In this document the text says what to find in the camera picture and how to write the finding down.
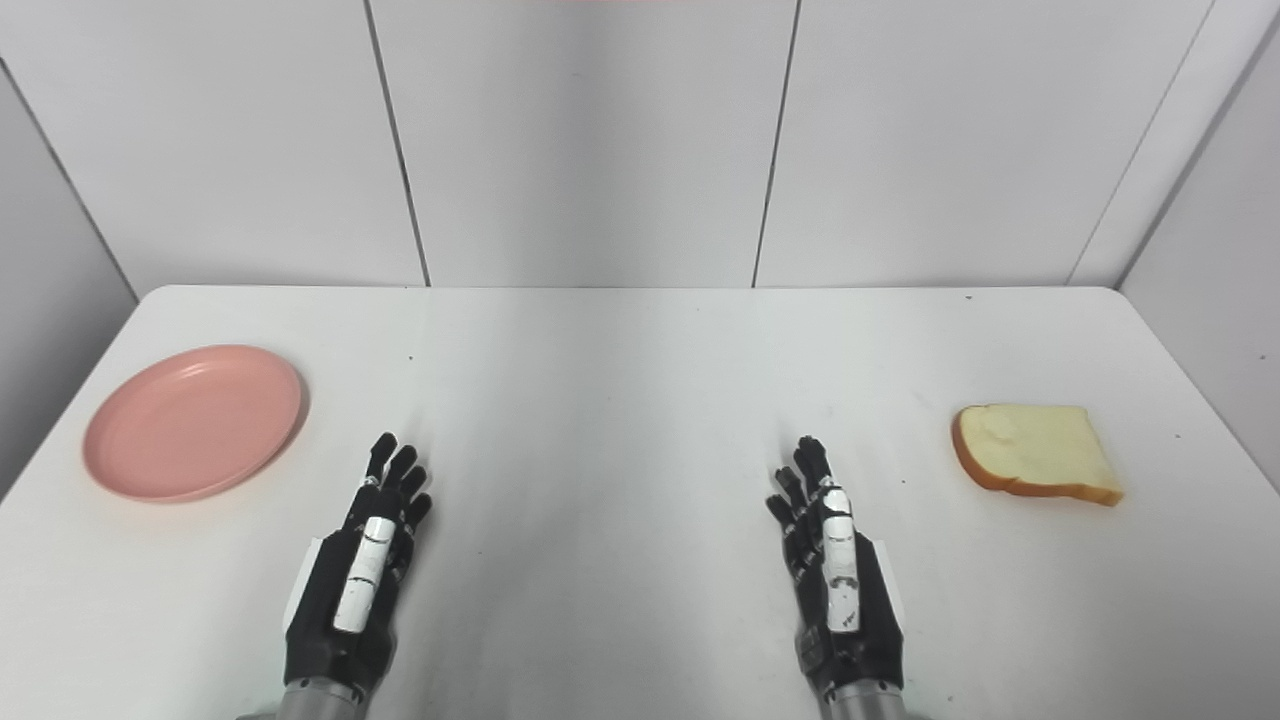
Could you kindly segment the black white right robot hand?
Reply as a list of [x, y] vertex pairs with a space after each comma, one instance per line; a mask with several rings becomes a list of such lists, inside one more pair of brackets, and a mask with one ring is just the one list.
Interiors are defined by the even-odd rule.
[[854, 691], [900, 694], [904, 633], [876, 543], [823, 443], [804, 436], [794, 462], [774, 473], [765, 506], [780, 524], [783, 564], [800, 612], [795, 637], [804, 676], [824, 701]]

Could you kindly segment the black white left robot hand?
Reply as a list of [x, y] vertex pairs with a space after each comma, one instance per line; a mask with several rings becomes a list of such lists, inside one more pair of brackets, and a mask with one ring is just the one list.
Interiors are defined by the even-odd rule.
[[433, 509], [426, 479], [413, 446], [390, 432], [372, 445], [343, 523], [320, 539], [285, 625], [287, 684], [324, 679], [367, 700], [385, 676], [401, 587]]

